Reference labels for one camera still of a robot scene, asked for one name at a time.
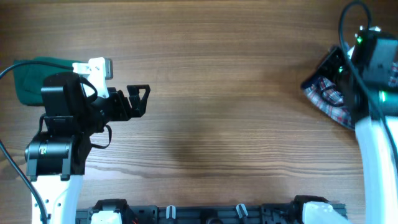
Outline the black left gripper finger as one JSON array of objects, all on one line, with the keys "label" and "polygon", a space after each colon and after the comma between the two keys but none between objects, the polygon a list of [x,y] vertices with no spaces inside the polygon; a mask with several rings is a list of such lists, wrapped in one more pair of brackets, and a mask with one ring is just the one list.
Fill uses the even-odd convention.
[{"label": "black left gripper finger", "polygon": [[142,98],[144,95],[146,95],[146,105],[147,105],[147,100],[150,94],[149,85],[128,85],[127,91],[129,93],[129,97],[132,95],[139,95]]},{"label": "black left gripper finger", "polygon": [[129,97],[131,103],[131,117],[140,118],[146,113],[146,95],[142,98],[139,95],[132,95]]}]

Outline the plaid shorts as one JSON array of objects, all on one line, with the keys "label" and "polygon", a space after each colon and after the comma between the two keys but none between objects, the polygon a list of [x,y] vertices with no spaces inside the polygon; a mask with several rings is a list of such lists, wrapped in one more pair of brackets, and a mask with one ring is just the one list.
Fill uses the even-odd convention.
[{"label": "plaid shorts", "polygon": [[354,130],[349,109],[344,103],[343,94],[318,77],[317,72],[301,85],[304,95],[320,111],[343,127]]}]

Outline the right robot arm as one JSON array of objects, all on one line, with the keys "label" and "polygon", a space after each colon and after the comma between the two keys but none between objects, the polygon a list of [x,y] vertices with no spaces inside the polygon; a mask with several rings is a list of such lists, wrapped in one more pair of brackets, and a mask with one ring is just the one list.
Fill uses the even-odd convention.
[{"label": "right robot arm", "polygon": [[363,163],[366,223],[397,223],[397,39],[378,29],[332,47],[302,83],[310,101],[354,130]]}]

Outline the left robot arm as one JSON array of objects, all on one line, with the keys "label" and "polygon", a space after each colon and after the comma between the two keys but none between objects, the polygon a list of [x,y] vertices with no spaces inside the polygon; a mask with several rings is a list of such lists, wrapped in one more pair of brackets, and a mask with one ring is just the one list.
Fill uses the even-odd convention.
[{"label": "left robot arm", "polygon": [[110,121],[140,118],[146,112],[149,85],[108,88],[101,97],[86,78],[73,72],[47,77],[41,88],[45,113],[25,149],[27,176],[33,186],[32,223],[74,223],[83,185],[90,137],[111,131]]}]

